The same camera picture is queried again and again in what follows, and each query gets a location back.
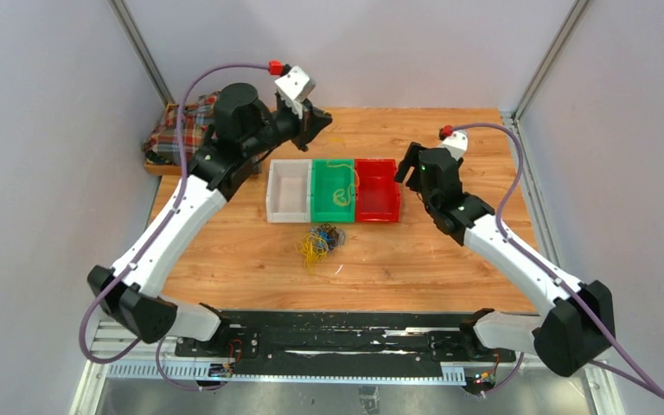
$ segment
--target white bin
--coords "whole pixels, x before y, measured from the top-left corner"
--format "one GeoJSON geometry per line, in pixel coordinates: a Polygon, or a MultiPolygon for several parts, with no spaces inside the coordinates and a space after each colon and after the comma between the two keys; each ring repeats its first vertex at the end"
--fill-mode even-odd
{"type": "Polygon", "coordinates": [[[311,221],[311,160],[271,160],[265,194],[269,223],[311,221]]]}

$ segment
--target plastic bin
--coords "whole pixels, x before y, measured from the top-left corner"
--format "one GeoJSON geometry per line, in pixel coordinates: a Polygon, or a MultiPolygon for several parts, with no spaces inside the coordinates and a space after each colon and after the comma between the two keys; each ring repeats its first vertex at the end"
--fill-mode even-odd
{"type": "Polygon", "coordinates": [[[398,222],[400,188],[393,180],[398,168],[395,160],[355,160],[360,178],[355,204],[358,222],[398,222]]]}
{"type": "Polygon", "coordinates": [[[354,222],[353,160],[314,160],[311,167],[311,221],[354,222]],[[344,196],[335,202],[335,192],[344,196]]]}
{"type": "Polygon", "coordinates": [[[269,223],[310,222],[311,160],[271,160],[265,194],[269,223]]]}

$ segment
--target white wall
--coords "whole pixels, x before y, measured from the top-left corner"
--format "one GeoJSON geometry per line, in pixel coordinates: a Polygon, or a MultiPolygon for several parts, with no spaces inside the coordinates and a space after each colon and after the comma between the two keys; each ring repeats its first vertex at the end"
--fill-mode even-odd
{"type": "MultiPolygon", "coordinates": [[[[523,130],[564,268],[612,289],[618,340],[664,386],[664,2],[593,2],[523,130]]],[[[628,414],[664,413],[619,387],[628,414]]]]}
{"type": "Polygon", "coordinates": [[[108,2],[0,2],[0,414],[67,413],[86,275],[146,222],[161,108],[108,2]]]}
{"type": "MultiPolygon", "coordinates": [[[[513,109],[573,0],[127,0],[179,99],[208,67],[269,59],[304,67],[316,105],[513,109]]],[[[214,76],[197,88],[250,81],[214,76]]]]}

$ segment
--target wooden table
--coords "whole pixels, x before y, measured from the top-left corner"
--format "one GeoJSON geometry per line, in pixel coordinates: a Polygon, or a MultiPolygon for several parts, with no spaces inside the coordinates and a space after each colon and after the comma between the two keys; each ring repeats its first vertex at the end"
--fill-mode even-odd
{"type": "MultiPolygon", "coordinates": [[[[411,141],[435,146],[443,125],[500,123],[496,110],[329,111],[335,122],[308,152],[287,143],[272,157],[400,160],[411,141]]],[[[461,170],[464,188],[496,207],[515,176],[507,138],[499,131],[476,129],[469,139],[461,170]]],[[[347,244],[319,263],[315,275],[308,274],[294,242],[310,224],[266,223],[267,171],[268,161],[264,174],[248,180],[200,230],[171,272],[164,294],[218,309],[534,310],[492,265],[441,234],[417,196],[405,187],[400,223],[341,224],[347,244]]],[[[169,199],[177,180],[163,178],[153,214],[169,199]]],[[[504,218],[535,246],[520,191],[504,218]]]]}

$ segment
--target plaid cloth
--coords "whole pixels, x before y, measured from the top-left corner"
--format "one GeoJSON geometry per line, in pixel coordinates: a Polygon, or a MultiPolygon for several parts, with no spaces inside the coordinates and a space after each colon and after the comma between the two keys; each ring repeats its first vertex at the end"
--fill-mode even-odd
{"type": "MultiPolygon", "coordinates": [[[[208,126],[213,123],[213,107],[219,93],[203,95],[196,104],[187,105],[184,108],[184,125],[182,135],[184,136],[184,149],[187,160],[202,145],[208,126]]],[[[179,149],[174,141],[176,130],[177,105],[170,104],[164,110],[159,122],[156,123],[154,131],[142,144],[141,151],[146,155],[146,160],[154,164],[179,165],[179,149]]]]}

